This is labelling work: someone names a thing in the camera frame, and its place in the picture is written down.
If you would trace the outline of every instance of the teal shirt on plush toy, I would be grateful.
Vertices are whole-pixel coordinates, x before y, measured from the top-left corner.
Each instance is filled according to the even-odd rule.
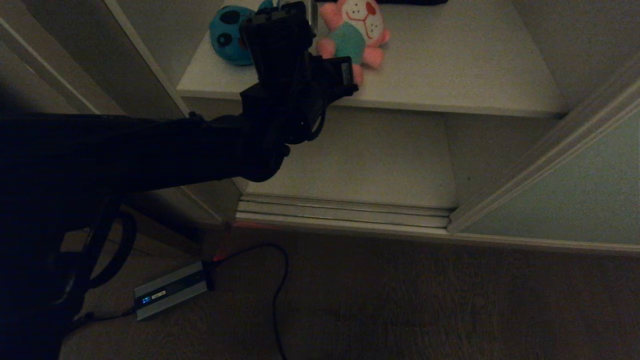
[[[344,22],[329,34],[329,38],[335,42],[335,57],[350,56],[354,64],[362,63],[362,55],[367,43],[354,25]]]

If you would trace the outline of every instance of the plush toy face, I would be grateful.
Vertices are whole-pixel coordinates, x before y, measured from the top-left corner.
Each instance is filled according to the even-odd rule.
[[[346,0],[342,4],[342,18],[354,25],[365,38],[367,45],[377,41],[385,29],[380,7],[371,0]]]
[[[249,50],[240,38],[240,24],[255,12],[243,6],[225,6],[209,25],[211,45],[216,53],[234,65],[251,65]]]

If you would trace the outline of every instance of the power cord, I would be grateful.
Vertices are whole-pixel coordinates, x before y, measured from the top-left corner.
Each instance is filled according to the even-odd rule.
[[[80,329],[81,327],[85,326],[88,323],[101,322],[101,321],[106,321],[106,320],[114,320],[114,319],[119,319],[119,318],[125,318],[125,317],[131,316],[131,315],[133,315],[135,313],[136,313],[136,308],[135,307],[131,307],[131,308],[127,309],[126,311],[124,311],[122,314],[114,315],[114,316],[95,316],[94,312],[89,312],[89,313],[86,313],[83,316],[80,316],[79,318],[75,319],[71,323],[71,326],[69,327],[69,329],[67,330],[66,335],[68,336],[72,332]]]
[[[289,255],[287,254],[287,251],[283,247],[275,243],[261,243],[258,245],[248,247],[244,250],[235,252],[221,260],[204,261],[204,264],[210,270],[216,269],[220,265],[226,263],[231,259],[234,259],[242,254],[246,254],[247,252],[253,251],[255,249],[263,248],[263,247],[270,247],[272,249],[276,249],[282,254],[282,257],[284,259],[284,271],[282,273],[282,279],[280,280],[280,284],[278,285],[278,288],[273,294],[273,299],[271,300],[271,318],[273,321],[273,333],[276,338],[276,345],[278,346],[278,352],[280,353],[280,357],[282,358],[282,360],[287,360],[287,356],[285,355],[285,352],[284,352],[284,347],[282,346],[282,338],[280,337],[280,329],[278,328],[278,315],[276,311],[276,303],[278,302],[278,296],[280,295],[280,292],[282,291],[282,288],[284,287],[284,283],[287,280],[287,276],[289,274]],[[133,315],[135,312],[136,312],[135,307],[132,307],[124,311],[122,314],[115,315],[115,316],[96,317],[95,313],[93,312],[86,313],[72,322],[71,326],[69,327],[69,330],[67,331],[67,335],[69,335],[71,332],[78,330],[80,327],[85,326],[88,323],[114,320],[117,318],[124,318],[126,316]]]
[[[133,250],[133,245],[136,242],[136,235],[138,233],[138,225],[136,219],[130,213],[126,211],[120,211],[116,218],[119,218],[122,222],[122,235],[120,237],[120,244],[116,252],[109,263],[102,269],[102,271],[94,278],[89,280],[89,288],[95,289],[109,282],[118,274],[124,264],[127,262],[127,258]]]
[[[244,250],[235,252],[224,259],[206,262],[206,264],[208,264],[213,268],[217,268],[218,266],[226,263],[227,261],[235,257],[238,257],[242,254],[246,254],[247,252],[253,251],[255,249],[263,248],[263,247],[271,247],[272,249],[276,249],[282,254],[282,257],[284,259],[284,272],[282,273],[282,279],[280,280],[280,284],[278,285],[276,292],[273,294],[273,299],[271,300],[271,319],[273,321],[273,334],[275,335],[275,338],[276,338],[276,345],[278,345],[278,352],[280,353],[280,357],[282,358],[282,360],[287,360],[287,356],[284,353],[284,347],[282,346],[282,339],[280,338],[280,330],[278,328],[278,316],[276,311],[276,303],[278,301],[278,296],[282,291],[284,282],[287,280],[287,275],[289,274],[289,255],[287,255],[287,251],[283,247],[275,243],[261,243],[258,245],[248,247]]]

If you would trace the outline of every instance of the pink plush toy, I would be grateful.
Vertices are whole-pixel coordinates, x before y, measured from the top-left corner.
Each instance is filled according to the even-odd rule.
[[[380,7],[373,0],[338,0],[326,3],[318,12],[331,31],[328,37],[318,41],[318,54],[325,59],[350,56],[355,83],[362,85],[364,76],[360,64],[377,69],[385,57],[378,46],[391,37],[385,29]]]

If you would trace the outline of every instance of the blue plush toy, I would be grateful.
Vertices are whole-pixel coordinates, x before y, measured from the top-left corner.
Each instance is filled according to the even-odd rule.
[[[272,8],[271,0],[264,0],[258,10]],[[249,49],[240,38],[240,24],[255,11],[244,6],[224,6],[209,24],[211,45],[218,56],[234,65],[253,65]]]

